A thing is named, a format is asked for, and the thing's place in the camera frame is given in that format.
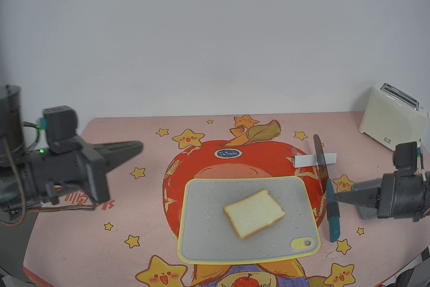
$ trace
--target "white wall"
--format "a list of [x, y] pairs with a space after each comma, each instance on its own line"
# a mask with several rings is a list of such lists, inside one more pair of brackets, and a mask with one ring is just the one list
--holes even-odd
[[[24, 119], [364, 110], [376, 80], [430, 108], [430, 0], [0, 0]], [[430, 147], [427, 130], [425, 139]]]

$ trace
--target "bread knife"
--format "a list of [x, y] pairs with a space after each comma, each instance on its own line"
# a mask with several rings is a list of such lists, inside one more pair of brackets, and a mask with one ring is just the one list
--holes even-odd
[[314, 135], [314, 144], [316, 152], [316, 161], [318, 162], [318, 169], [320, 170], [322, 192], [326, 193], [327, 199], [327, 220], [329, 221], [330, 242], [334, 243], [341, 236], [341, 224], [339, 204], [334, 200], [335, 190], [329, 178], [327, 165], [325, 163], [323, 146], [318, 134]]

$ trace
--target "cable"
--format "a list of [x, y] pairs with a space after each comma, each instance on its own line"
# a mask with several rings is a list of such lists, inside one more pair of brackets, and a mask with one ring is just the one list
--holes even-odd
[[40, 126], [38, 126], [35, 123], [32, 122], [26, 122], [24, 121], [24, 127], [31, 127], [31, 128], [35, 128], [37, 131], [37, 136], [36, 139], [34, 140], [34, 142], [27, 148], [27, 150], [32, 150], [36, 147], [37, 144], [39, 144], [39, 140], [40, 140]]
[[59, 212], [62, 210], [95, 210], [97, 208], [97, 202], [95, 201], [95, 199], [91, 196], [90, 193], [88, 193], [84, 188], [78, 186], [77, 184], [72, 184], [72, 183], [67, 183], [65, 184], [66, 187], [68, 188], [75, 188], [78, 190], [83, 191], [86, 196], [88, 196], [88, 198], [91, 201], [91, 205], [90, 204], [79, 204], [79, 205], [71, 205], [71, 206], [60, 206], [60, 207], [43, 207], [43, 208], [28, 208], [27, 211], [28, 212]]
[[22, 187], [21, 179], [19, 178], [18, 170], [16, 169], [15, 162], [13, 161], [12, 154], [10, 153], [9, 144], [7, 142], [6, 137], [3, 137], [3, 145], [4, 149], [6, 150], [7, 159], [9, 160], [9, 164], [12, 168], [13, 174], [15, 175], [16, 182], [18, 184], [19, 194], [21, 195], [21, 203], [22, 203], [22, 210], [21, 210], [21, 217], [16, 223], [10, 224], [6, 223], [4, 221], [0, 220], [0, 224], [7, 226], [7, 227], [14, 227], [18, 226], [24, 221], [25, 218], [25, 194], [24, 194], [24, 188]]

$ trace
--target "cream toaster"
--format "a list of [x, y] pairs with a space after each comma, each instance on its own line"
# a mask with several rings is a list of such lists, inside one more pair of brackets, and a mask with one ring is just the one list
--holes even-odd
[[415, 98], [390, 84], [378, 83], [358, 130], [394, 151], [397, 144], [419, 142], [427, 119], [428, 112]]

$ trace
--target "cartoon apple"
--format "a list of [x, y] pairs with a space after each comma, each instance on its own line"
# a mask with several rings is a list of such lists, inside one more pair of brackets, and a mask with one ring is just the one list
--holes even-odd
[[232, 287], [259, 287], [258, 281], [251, 278], [252, 274], [236, 279]]
[[176, 237], [179, 236], [185, 185], [193, 178], [298, 176], [304, 181], [316, 224], [320, 225], [325, 215], [325, 199], [319, 171], [316, 167], [296, 169], [292, 164], [291, 157], [304, 155], [303, 151], [277, 141], [252, 142], [241, 146], [226, 146], [227, 143], [227, 140], [211, 140], [203, 142], [200, 147], [190, 146], [178, 154], [167, 168], [163, 180], [163, 207]]

